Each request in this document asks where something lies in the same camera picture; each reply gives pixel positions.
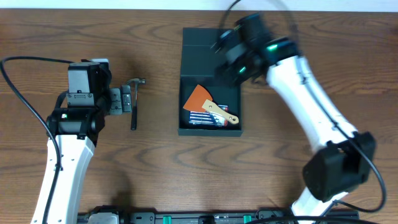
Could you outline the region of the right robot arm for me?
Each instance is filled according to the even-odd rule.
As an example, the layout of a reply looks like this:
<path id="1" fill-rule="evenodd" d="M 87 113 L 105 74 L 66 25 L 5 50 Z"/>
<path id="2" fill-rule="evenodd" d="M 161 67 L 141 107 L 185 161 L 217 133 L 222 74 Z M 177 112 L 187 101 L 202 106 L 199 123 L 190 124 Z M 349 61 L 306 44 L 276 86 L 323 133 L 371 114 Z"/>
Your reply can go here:
<path id="1" fill-rule="evenodd" d="M 313 157 L 303 167 L 305 189 L 291 205 L 302 223 L 313 223 L 368 180 L 376 141 L 360 133 L 335 107 L 290 37 L 275 38 L 258 14 L 233 29 L 219 26 L 214 50 L 225 56 L 218 78 L 239 85 L 264 76 L 301 125 Z"/>

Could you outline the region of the black handled claw hammer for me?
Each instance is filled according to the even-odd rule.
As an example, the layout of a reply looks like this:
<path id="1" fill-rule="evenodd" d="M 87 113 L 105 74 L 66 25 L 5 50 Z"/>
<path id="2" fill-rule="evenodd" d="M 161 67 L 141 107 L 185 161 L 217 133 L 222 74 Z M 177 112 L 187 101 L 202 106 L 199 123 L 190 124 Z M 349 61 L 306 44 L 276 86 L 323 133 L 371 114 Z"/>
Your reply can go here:
<path id="1" fill-rule="evenodd" d="M 139 85 L 145 85 L 145 78 L 133 78 L 126 82 L 126 85 L 134 84 L 134 97 L 132 98 L 132 117 L 131 117 L 131 130 L 137 129 L 137 93 Z"/>

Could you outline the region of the orange scraper wooden handle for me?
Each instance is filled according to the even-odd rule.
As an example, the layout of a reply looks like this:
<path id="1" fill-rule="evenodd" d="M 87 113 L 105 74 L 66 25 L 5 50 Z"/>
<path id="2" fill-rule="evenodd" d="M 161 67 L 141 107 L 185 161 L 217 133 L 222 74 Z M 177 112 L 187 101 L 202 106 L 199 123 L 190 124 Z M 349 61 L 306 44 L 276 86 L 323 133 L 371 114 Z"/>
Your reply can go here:
<path id="1" fill-rule="evenodd" d="M 222 110 L 215 102 L 210 93 L 201 85 L 197 85 L 185 102 L 183 109 L 194 112 L 215 113 L 226 119 L 231 124 L 238 124 L 239 118 Z"/>

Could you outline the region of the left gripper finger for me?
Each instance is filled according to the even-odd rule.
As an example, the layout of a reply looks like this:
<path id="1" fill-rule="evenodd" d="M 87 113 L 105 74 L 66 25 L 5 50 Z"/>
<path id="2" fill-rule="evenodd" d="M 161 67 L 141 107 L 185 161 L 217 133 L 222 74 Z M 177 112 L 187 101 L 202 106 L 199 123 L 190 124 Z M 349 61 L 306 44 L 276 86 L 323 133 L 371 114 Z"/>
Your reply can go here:
<path id="1" fill-rule="evenodd" d="M 123 106 L 123 112 L 131 113 L 132 112 L 131 87 L 129 85 L 121 86 L 121 101 Z"/>
<path id="2" fill-rule="evenodd" d="M 110 115 L 122 114 L 121 90 L 119 88 L 110 88 L 111 107 L 109 110 Z"/>

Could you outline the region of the screwdriver set blister pack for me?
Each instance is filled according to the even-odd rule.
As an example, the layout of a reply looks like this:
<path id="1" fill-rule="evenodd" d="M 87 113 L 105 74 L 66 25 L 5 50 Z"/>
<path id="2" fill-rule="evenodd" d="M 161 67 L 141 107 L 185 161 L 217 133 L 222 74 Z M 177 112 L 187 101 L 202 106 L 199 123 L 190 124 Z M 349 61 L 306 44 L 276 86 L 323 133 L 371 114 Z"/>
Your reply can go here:
<path id="1" fill-rule="evenodd" d="M 191 111 L 188 122 L 193 125 L 227 126 L 228 121 L 219 114 Z"/>

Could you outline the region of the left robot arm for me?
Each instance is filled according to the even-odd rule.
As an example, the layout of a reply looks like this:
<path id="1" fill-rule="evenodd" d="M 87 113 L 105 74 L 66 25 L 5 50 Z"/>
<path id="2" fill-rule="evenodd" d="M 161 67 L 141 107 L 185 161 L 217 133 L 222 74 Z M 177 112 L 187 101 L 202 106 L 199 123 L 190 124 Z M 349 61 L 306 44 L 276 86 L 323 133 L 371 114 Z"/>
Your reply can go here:
<path id="1" fill-rule="evenodd" d="M 131 88 L 111 88 L 106 58 L 83 59 L 68 67 L 68 90 L 47 117 L 54 138 L 32 223 L 76 223 L 86 170 L 105 117 L 135 113 Z"/>

